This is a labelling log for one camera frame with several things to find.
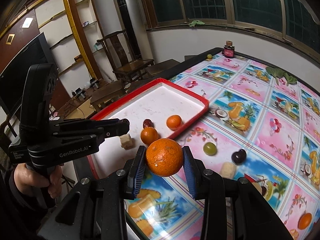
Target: screw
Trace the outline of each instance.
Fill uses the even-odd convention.
[[[89,179],[89,178],[82,178],[81,181],[80,181],[80,183],[81,183],[82,185],[88,184],[89,182],[90,182],[90,179]]]
[[[118,176],[123,176],[123,175],[125,174],[125,170],[118,170],[118,171],[116,172],[116,174],[117,174]]]
[[[240,181],[240,183],[242,183],[242,184],[247,184],[247,183],[248,183],[248,179],[245,178],[245,177],[240,177],[240,178],[239,178],[239,181]]]
[[[203,173],[204,173],[204,175],[212,175],[213,174],[213,171],[212,170],[210,170],[210,169],[205,169],[204,171],[203,171]]]

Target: window frame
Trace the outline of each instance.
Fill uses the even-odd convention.
[[[152,0],[141,0],[142,6],[144,9],[144,13],[146,15],[147,31],[156,30],[158,28],[178,28],[178,27],[186,27],[193,20],[201,20],[206,23],[206,25],[198,26],[198,28],[229,28],[229,29],[237,29],[241,31],[250,32],[256,34],[258,36],[263,36],[270,38],[272,40],[276,40],[285,44],[291,48],[302,52],[312,60],[316,61],[316,63],[320,64],[320,52],[313,50],[311,47],[305,45],[301,41],[296,40],[293,37],[290,37],[286,34],[286,11],[285,11],[285,3],[284,0],[280,0],[281,5],[281,17],[282,17],[282,31],[276,31],[267,27],[263,27],[260,25],[255,25],[251,23],[241,22],[235,20],[235,9],[233,0],[224,0],[225,9],[226,9],[226,20],[223,19],[189,19],[186,16],[186,11],[184,8],[183,0],[179,0],[183,20],[174,20],[159,23],[156,19],[155,9],[153,6]]]

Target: bottle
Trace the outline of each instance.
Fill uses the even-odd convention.
[[[235,47],[232,46],[232,41],[226,41],[226,45],[223,48],[224,48],[223,55],[226,58],[235,57]]]

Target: green grape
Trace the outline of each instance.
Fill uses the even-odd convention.
[[[216,155],[217,154],[217,147],[215,146],[214,143],[212,142],[207,142],[204,146],[203,146],[203,151],[205,154],[207,155]]]

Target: plastic tray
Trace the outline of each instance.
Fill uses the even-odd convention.
[[[96,114],[93,119],[128,119],[129,134],[134,140],[134,147],[129,150],[122,148],[118,136],[106,139],[98,152],[88,156],[95,178],[107,177],[123,168],[128,159],[134,158],[139,146],[144,145],[140,133],[145,119],[153,122],[160,138],[174,139],[208,109],[207,99],[162,78],[155,79],[119,99]],[[183,125],[172,131],[166,126],[166,120],[174,114],[181,116]]]

